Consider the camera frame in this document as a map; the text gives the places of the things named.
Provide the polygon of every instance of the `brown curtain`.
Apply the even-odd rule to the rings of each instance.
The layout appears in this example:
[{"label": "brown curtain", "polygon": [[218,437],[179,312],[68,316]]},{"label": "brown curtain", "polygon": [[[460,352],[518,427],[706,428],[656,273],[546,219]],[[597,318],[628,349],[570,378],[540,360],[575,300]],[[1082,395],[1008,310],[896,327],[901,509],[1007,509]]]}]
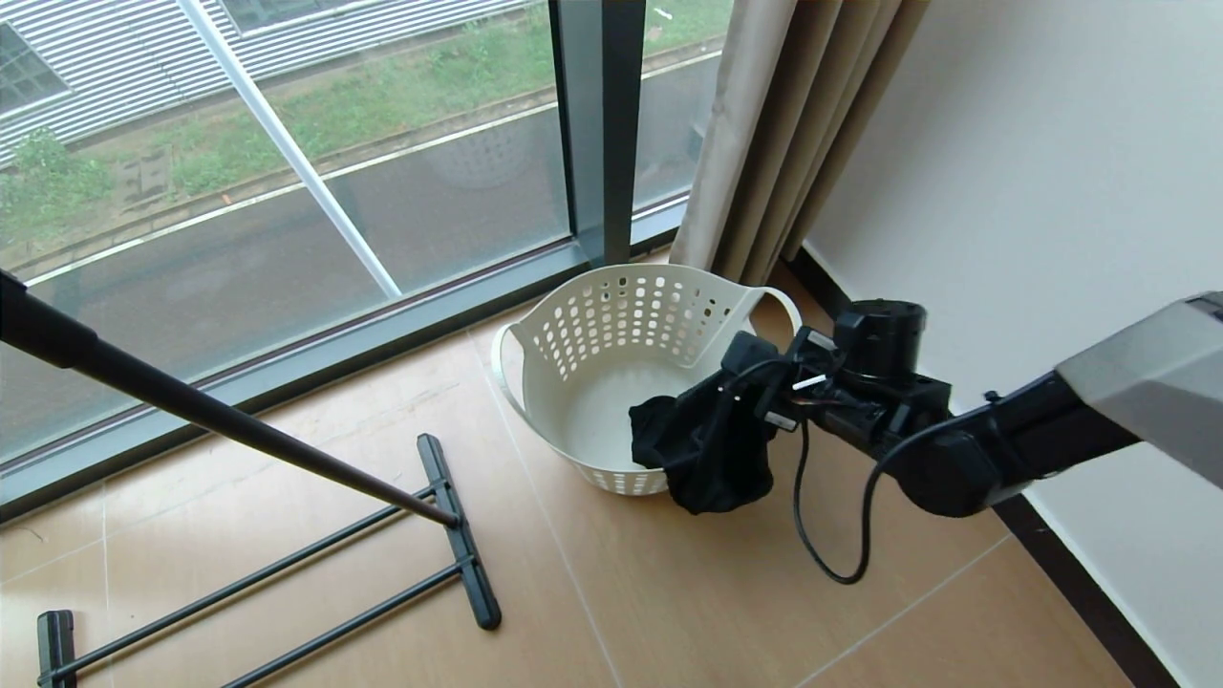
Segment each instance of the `brown curtain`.
[{"label": "brown curtain", "polygon": [[671,262],[762,284],[793,258],[926,0],[735,0]]}]

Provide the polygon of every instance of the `basket bottom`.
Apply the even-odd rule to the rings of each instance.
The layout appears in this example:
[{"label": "basket bottom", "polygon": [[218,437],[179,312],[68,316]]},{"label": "basket bottom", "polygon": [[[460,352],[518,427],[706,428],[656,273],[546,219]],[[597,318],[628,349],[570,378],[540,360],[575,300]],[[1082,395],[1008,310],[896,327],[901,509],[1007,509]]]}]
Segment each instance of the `basket bottom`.
[{"label": "basket bottom", "polygon": [[626,360],[583,380],[569,400],[564,447],[599,470],[646,470],[632,463],[629,409],[658,396],[675,397],[706,376],[664,360]]}]

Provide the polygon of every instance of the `white pole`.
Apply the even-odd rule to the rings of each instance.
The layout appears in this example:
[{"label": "white pole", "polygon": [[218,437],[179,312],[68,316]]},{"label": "white pole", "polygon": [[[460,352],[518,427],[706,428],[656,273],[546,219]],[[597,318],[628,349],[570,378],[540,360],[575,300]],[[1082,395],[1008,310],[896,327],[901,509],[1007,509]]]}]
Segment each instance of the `white pole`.
[{"label": "white pole", "polygon": [[187,21],[194,27],[196,33],[208,46],[208,51],[213,54],[216,62],[220,64],[221,68],[225,71],[225,76],[229,77],[230,82],[234,83],[234,88],[237,89],[237,94],[242,97],[246,101],[246,106],[251,109],[254,119],[259,120],[263,128],[267,130],[268,136],[272,137],[272,142],[276,144],[280,149],[280,154],[289,160],[289,165],[294,167],[297,176],[302,177],[302,182],[306,183],[306,188],[314,197],[314,200],[323,208],[327,216],[330,218],[335,227],[340,230],[340,235],[344,240],[349,242],[349,246],[357,254],[357,259],[361,264],[369,270],[369,274],[382,287],[386,296],[396,297],[401,296],[402,291],[391,279],[390,273],[383,266],[382,260],[374,254],[369,244],[366,243],[366,238],[361,236],[357,231],[356,225],[349,218],[349,214],[344,211],[340,203],[331,196],[331,189],[327,187],[323,177],[318,175],[314,170],[314,165],[309,164],[306,159],[306,154],[302,149],[297,147],[297,142],[294,141],[292,134],[285,128],[284,122],[276,116],[276,112],[268,104],[268,100],[263,97],[263,92],[259,87],[254,84],[254,79],[247,73],[246,67],[238,61],[237,55],[234,49],[230,48],[229,42],[221,35],[220,29],[213,23],[212,17],[208,16],[208,11],[204,10],[199,0],[177,0],[179,7],[182,12],[187,15]]}]

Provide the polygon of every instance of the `black clothes rack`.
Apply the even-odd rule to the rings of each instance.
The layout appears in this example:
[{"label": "black clothes rack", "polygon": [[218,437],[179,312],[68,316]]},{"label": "black clothes rack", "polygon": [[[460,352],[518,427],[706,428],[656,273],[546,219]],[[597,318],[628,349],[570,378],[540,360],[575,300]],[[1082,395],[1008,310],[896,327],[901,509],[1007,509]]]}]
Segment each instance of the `black clothes rack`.
[{"label": "black clothes rack", "polygon": [[81,670],[252,585],[257,585],[400,512],[419,514],[442,524],[450,540],[454,562],[389,600],[234,679],[226,684],[226,688],[251,686],[262,681],[415,598],[455,579],[462,580],[464,588],[467,590],[467,599],[476,616],[476,623],[488,631],[500,624],[501,610],[476,551],[476,541],[464,517],[462,506],[459,503],[450,469],[442,453],[442,444],[432,435],[421,435],[416,442],[429,484],[415,495],[410,495],[110,346],[84,324],[31,296],[24,284],[4,270],[0,270],[0,340],[48,364],[76,370],[204,430],[210,430],[216,435],[241,442],[283,462],[391,505],[79,657],[76,656],[72,644],[72,612],[53,610],[39,615],[39,686],[73,688],[77,683],[77,672]]}]

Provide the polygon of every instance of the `corrugated metal wall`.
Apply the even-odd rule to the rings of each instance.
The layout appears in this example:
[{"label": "corrugated metal wall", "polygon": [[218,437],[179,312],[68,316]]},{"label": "corrugated metal wall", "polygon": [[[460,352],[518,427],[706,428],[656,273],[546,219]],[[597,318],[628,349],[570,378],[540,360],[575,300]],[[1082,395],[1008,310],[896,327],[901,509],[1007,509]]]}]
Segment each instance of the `corrugated metal wall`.
[{"label": "corrugated metal wall", "polygon": [[[204,6],[246,68],[260,78],[530,2],[386,0],[245,38],[220,0],[204,0]],[[72,89],[0,119],[0,164],[38,127],[71,142],[229,88],[174,0],[0,0],[0,21],[16,28]]]}]

